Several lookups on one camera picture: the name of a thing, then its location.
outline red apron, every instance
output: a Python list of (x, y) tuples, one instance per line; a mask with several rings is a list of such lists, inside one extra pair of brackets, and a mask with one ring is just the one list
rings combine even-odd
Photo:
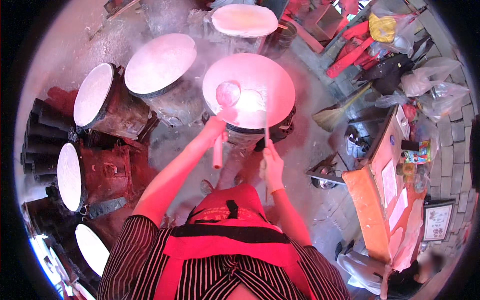
[(185, 260), (221, 254), (248, 255), (282, 267), (307, 298), (316, 299), (297, 263), (297, 252), (282, 231), (266, 221), (258, 193), (248, 184), (206, 196), (187, 224), (172, 230), (163, 254), (169, 259), (154, 300), (175, 298)]

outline bracelet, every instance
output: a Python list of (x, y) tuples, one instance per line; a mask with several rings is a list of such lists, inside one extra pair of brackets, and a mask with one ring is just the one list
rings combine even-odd
[(276, 189), (276, 190), (274, 190), (273, 192), (270, 192), (270, 195), (273, 195), (273, 193), (275, 193), (275, 192), (277, 192), (277, 191), (281, 191), (281, 190), (285, 190), (285, 188)]

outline broom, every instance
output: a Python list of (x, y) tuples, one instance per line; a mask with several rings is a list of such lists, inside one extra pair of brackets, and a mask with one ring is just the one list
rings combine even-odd
[(365, 93), (372, 86), (372, 82), (368, 82), (366, 85), (359, 90), (355, 96), (352, 97), (350, 101), (345, 103), (343, 106), (335, 109), (324, 109), (312, 116), (313, 120), (317, 123), (318, 126), (322, 127), (328, 132), (332, 132), (336, 127), (343, 114), (347, 108), (352, 105), (355, 100), (357, 100), (363, 93)]

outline hand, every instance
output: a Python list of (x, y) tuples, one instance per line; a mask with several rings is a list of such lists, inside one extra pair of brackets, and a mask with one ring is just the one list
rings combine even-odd
[(268, 140), (264, 149), (264, 158), (260, 162), (260, 178), (265, 180), (269, 193), (284, 188), (282, 183), (283, 160), (278, 155), (272, 140)]
[(226, 142), (228, 139), (228, 134), (225, 131), (226, 126), (227, 123), (223, 120), (219, 119), (217, 116), (211, 116), (198, 135), (198, 138), (205, 143), (208, 148), (213, 147), (216, 138), (220, 135), (222, 135), (222, 141)]

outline paper sign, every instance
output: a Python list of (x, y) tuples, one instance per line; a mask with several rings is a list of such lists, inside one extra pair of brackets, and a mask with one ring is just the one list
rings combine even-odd
[(410, 135), (410, 125), (408, 124), (408, 119), (405, 116), (405, 112), (401, 105), (398, 106), (398, 110), (396, 111), (396, 120), (402, 129), (403, 136), (409, 140), (408, 136)]
[(396, 197), (396, 174), (393, 160), (382, 170), (382, 182), (384, 184), (385, 207)]
[(395, 208), (393, 209), (392, 215), (388, 219), (388, 223), (390, 224), (390, 231), (393, 230), (395, 225), (398, 223), (398, 220), (400, 220), (400, 217), (403, 214), (403, 211), (405, 208), (408, 206), (408, 200), (407, 200), (407, 188), (404, 188), (398, 197), (398, 200), (396, 202)]

